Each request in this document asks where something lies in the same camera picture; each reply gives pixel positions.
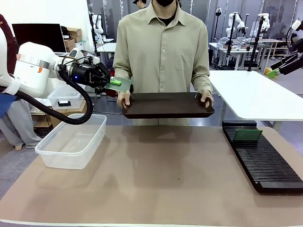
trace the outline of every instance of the shirt pocket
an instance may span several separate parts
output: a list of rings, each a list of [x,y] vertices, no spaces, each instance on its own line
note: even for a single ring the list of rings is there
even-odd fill
[[[177,47],[174,54],[175,70],[186,71],[194,58],[194,53],[190,49]]]

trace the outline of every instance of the plastic storage bin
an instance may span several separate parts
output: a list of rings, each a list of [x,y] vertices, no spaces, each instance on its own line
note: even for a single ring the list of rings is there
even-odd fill
[[[79,118],[84,114],[72,114],[70,118]],[[61,122],[36,146],[48,167],[62,169],[83,169],[96,152],[105,135],[107,117],[93,114],[81,125]]]
[[[59,85],[48,97],[54,110],[78,109],[82,103],[82,95],[67,84]]]

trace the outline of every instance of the black tray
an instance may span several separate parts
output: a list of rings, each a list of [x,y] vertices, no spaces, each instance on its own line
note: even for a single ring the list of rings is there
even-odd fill
[[[200,93],[135,93],[130,106],[122,109],[128,119],[205,118],[214,113],[210,105],[205,108]]]
[[[223,121],[222,129],[256,191],[303,193],[303,181],[265,136],[257,141],[233,141],[238,129],[257,129],[256,122]]]

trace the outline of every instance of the dark brown tray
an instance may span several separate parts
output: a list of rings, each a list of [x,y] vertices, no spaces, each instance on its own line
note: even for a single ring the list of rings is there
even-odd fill
[[[210,105],[205,108],[200,93],[136,93],[130,106],[122,109],[128,119],[154,118],[206,118],[214,113]]]

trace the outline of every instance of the black monitor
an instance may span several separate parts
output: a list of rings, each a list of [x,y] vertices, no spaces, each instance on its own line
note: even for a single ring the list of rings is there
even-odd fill
[[[59,24],[13,24],[12,26],[19,46],[32,42],[48,46],[54,52],[66,52]]]

